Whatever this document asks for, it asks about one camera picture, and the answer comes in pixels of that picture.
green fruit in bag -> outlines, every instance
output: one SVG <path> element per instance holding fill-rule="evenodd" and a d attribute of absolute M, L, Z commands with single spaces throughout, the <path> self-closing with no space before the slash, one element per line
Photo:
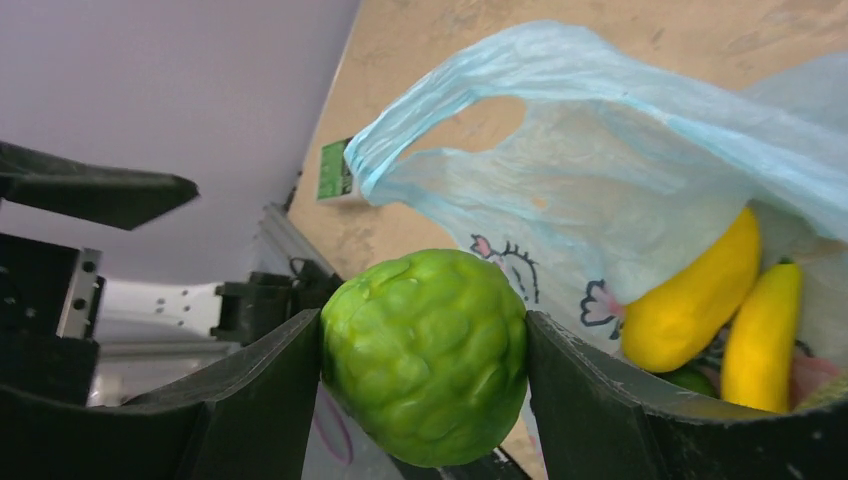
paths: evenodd
<path fill-rule="evenodd" d="M 503 441 L 524 401 L 524 314 L 503 272 L 471 254 L 380 263 L 321 312 L 324 384 L 400 460 L 474 461 Z"/>
<path fill-rule="evenodd" d="M 716 392 L 710 379 L 691 365 L 684 365 L 677 370 L 657 376 L 680 388 L 685 388 L 686 390 L 691 390 L 708 397 L 718 398 L 718 392 Z"/>

light blue plastic bag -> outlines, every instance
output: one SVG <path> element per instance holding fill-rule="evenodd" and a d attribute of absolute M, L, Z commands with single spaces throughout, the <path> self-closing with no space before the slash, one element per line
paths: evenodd
<path fill-rule="evenodd" d="M 752 199 L 848 239 L 846 79 L 848 56 L 833 55 L 729 92 L 624 56 L 585 28 L 538 21 L 449 58 L 345 157 L 369 202 L 431 218 L 501 265 L 529 308 L 612 353 L 620 305 L 691 263 Z M 496 96 L 528 108 L 497 148 L 396 161 L 435 125 Z M 804 228 L 796 221 L 782 235 Z M 839 321 L 843 307 L 832 312 Z"/>

